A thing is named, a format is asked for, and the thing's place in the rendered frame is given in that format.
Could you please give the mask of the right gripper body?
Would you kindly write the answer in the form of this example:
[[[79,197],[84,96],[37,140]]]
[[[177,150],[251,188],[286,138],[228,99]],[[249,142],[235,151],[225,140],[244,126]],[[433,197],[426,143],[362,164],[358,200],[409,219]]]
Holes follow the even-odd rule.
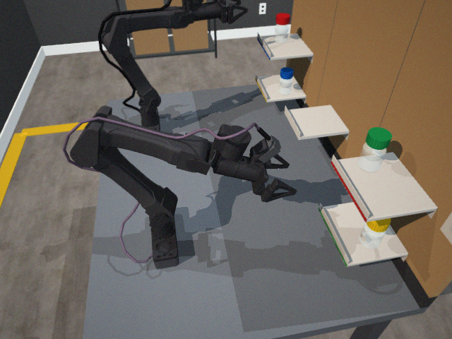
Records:
[[[242,156],[239,167],[234,178],[251,181],[253,193],[261,196],[261,201],[265,202],[272,191],[271,184],[265,187],[268,181],[266,169],[271,165],[271,161],[261,162],[259,158],[269,151],[268,144],[264,138],[254,147],[251,147],[249,156]],[[265,183],[264,183],[265,182]]]

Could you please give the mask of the clear glass bottle with yellow cap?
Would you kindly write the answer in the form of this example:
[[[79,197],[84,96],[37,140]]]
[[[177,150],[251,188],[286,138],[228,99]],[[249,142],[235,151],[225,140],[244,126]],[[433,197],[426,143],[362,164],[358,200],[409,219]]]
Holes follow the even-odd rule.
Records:
[[[380,245],[390,223],[390,218],[366,222],[359,235],[360,244],[368,249],[376,249]]]

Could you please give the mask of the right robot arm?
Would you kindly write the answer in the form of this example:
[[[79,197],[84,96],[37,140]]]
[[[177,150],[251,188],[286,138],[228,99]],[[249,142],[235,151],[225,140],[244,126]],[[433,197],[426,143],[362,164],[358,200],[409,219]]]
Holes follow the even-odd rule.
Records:
[[[152,227],[155,262],[177,258],[174,227],[177,196],[167,187],[162,188],[147,178],[118,148],[159,158],[188,172],[207,175],[212,167],[215,174],[234,177],[239,161],[251,141],[251,134],[247,131],[227,140],[215,138],[213,142],[195,135],[176,139],[170,136],[184,135],[158,131],[125,121],[112,115],[112,108],[108,106],[101,106],[95,115],[107,119],[90,121],[92,124],[88,122],[70,151],[71,159],[78,165],[93,167],[107,175],[141,204],[149,215]]]

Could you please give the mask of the clear bottle with red cap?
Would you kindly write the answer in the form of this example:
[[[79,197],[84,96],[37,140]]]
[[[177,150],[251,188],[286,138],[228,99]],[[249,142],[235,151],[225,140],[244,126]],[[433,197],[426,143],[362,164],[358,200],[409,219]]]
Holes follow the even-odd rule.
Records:
[[[286,43],[288,39],[290,15],[287,13],[279,13],[276,15],[276,26],[274,41],[277,43]]]

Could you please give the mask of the white bottle with blue cap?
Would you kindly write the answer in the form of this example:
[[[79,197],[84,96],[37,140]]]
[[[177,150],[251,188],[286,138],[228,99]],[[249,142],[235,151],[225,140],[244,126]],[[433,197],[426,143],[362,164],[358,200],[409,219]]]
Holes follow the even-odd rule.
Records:
[[[281,95],[289,95],[292,90],[292,77],[294,70],[289,67],[281,68],[278,92]]]

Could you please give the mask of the clear bottle with green cap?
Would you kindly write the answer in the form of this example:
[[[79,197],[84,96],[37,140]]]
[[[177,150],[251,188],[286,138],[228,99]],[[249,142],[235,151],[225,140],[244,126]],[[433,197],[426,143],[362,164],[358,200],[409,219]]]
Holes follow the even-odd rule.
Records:
[[[365,172],[376,172],[380,169],[386,154],[386,148],[391,142],[390,131],[374,127],[368,131],[366,143],[362,147],[359,156],[358,166]]]

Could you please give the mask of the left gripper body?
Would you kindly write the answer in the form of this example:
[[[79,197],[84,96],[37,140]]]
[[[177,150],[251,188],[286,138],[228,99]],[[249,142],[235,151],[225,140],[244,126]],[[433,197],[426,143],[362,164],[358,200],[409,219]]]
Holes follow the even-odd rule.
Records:
[[[226,0],[215,0],[213,2],[203,3],[206,9],[206,20],[220,18],[222,23],[230,24],[230,10],[226,11]]]

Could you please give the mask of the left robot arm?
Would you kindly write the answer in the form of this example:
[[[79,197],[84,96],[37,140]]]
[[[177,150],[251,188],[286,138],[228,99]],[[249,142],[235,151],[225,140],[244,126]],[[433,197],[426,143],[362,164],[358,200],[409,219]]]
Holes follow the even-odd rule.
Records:
[[[138,104],[143,118],[141,123],[144,127],[160,130],[157,107],[161,103],[161,97],[148,82],[130,53],[127,33],[158,28],[186,28],[194,21],[206,19],[206,9],[202,2],[203,0],[182,0],[182,7],[168,6],[160,11],[120,13],[105,23],[101,35],[102,44],[116,59],[138,92],[136,92],[140,97]]]

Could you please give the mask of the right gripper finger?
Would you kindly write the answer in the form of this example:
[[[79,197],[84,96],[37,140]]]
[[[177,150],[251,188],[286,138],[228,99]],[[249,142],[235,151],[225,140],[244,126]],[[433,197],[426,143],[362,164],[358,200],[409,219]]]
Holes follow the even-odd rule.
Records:
[[[269,169],[285,169],[289,167],[289,163],[286,162],[284,159],[282,159],[278,154],[274,156],[274,158],[278,161],[280,161],[281,163],[283,163],[283,165],[279,165],[279,164],[273,164],[271,163]]]
[[[272,187],[272,191],[265,202],[273,201],[275,199],[286,197],[286,196],[293,196],[297,192],[297,190],[293,189],[291,186],[285,184],[284,182],[282,182],[276,178],[273,180],[271,187]],[[287,190],[288,192],[274,194],[274,192],[278,189],[284,189],[284,190]]]

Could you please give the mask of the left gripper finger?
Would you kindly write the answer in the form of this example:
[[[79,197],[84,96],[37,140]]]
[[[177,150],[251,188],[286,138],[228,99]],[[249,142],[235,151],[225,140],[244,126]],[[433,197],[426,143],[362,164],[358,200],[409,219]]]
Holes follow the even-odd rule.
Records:
[[[240,5],[241,4],[241,0],[231,0],[231,1],[236,1],[235,5]],[[227,10],[229,10],[229,6],[226,7],[226,11],[225,12],[227,12]]]
[[[233,10],[234,9],[240,9],[240,10],[244,10],[241,13],[239,13],[238,15],[236,15],[235,17],[233,17]],[[243,6],[238,6],[235,4],[229,4],[229,10],[230,10],[230,24],[235,22],[239,17],[243,16],[245,13],[248,12],[248,8],[243,7]]]

